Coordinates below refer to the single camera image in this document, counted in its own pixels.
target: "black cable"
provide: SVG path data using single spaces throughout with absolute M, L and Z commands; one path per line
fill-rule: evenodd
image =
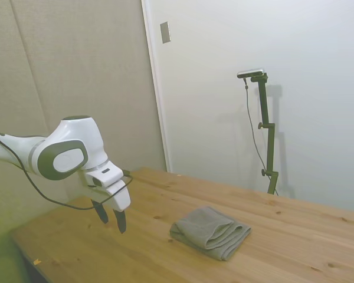
M 248 84 L 247 84 L 247 79 L 246 79 L 246 78 L 244 78 L 244 82 L 245 82 L 245 90 L 246 90 L 246 92 L 247 92 L 247 110 L 248 110 L 248 117 L 249 117 L 249 122 L 250 122 L 250 128 L 251 128 L 251 130 L 252 130 L 253 143 L 254 143 L 255 150 L 257 151 L 257 154 L 258 154 L 258 156 L 259 156 L 259 158 L 260 158 L 260 160 L 261 160 L 262 166 L 264 167 L 264 170 L 266 171 L 265 163 L 264 163 L 264 161 L 262 160 L 261 154 L 260 154 L 260 152 L 258 151 L 258 147 L 257 147 L 257 144 L 256 144 L 256 142 L 255 142 L 254 130 L 253 130 L 253 123 L 252 123 L 252 118 L 250 117 L 250 111 L 249 111 L 249 98 L 248 98 L 248 88 L 249 88 L 249 86 L 248 86 Z
M 118 194 L 119 192 L 121 192 L 125 187 L 127 187 L 132 181 L 133 178 L 131 175 L 125 175 L 125 177 L 130 178 L 130 180 L 124 185 L 122 186 L 117 192 L 115 192 L 114 194 L 112 194 L 111 196 L 109 196 L 107 199 L 103 200 L 102 202 L 99 202 L 98 204 L 91 206 L 89 208 L 79 208 L 78 206 L 73 206 L 73 205 L 69 205 L 67 203 L 63 203 L 63 202 L 58 202 L 57 200 L 54 199 L 50 199 L 48 198 L 46 195 L 44 195 L 39 188 L 37 187 L 37 185 L 33 182 L 33 180 L 30 178 L 28 172 L 25 169 L 24 164 L 22 163 L 21 159 L 18 157 L 18 155 L 9 147 L 7 146 L 5 143 L 3 143 L 2 141 L 0 141 L 0 145 L 4 146 L 6 149 L 8 149 L 17 159 L 17 161 L 19 162 L 19 164 L 21 165 L 21 169 L 22 171 L 24 171 L 26 177 L 28 178 L 30 184 L 32 184 L 32 186 L 34 187 L 34 189 L 42 196 L 42 198 L 48 200 L 49 202 L 52 203 L 56 203 L 57 205 L 61 205 L 61 206 L 66 206 L 68 208 L 73 208 L 73 209 L 77 209 L 77 210 L 90 210 L 90 209 L 95 209 L 98 208 L 99 206 L 101 206 L 103 203 L 107 202 L 109 199 L 111 199 L 113 196 L 115 196 L 116 194 Z

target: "wooden table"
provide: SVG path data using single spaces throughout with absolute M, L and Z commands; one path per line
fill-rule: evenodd
M 14 231 L 48 282 L 354 282 L 354 212 L 150 169 L 133 175 L 123 235 L 114 213 L 104 225 L 93 210 L 63 207 Z M 206 205 L 253 228 L 228 262 L 169 237 L 173 221 Z

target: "gray towel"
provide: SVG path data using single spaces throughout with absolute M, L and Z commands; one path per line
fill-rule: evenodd
M 227 261 L 251 228 L 217 210 L 198 208 L 173 223 L 171 237 L 211 256 Z

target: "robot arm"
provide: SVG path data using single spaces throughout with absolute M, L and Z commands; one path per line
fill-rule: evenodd
M 91 117 L 67 117 L 48 137 L 15 137 L 0 133 L 0 141 L 18 155 L 27 172 L 49 180 L 63 180 L 78 172 L 84 185 L 83 194 L 92 199 L 105 223 L 107 215 L 99 203 L 116 193 L 105 204 L 114 209 L 119 228 L 124 232 L 123 211 L 130 205 L 130 196 L 121 180 L 123 171 L 108 159 L 99 128 Z M 17 158 L 1 144 L 0 160 L 20 167 Z

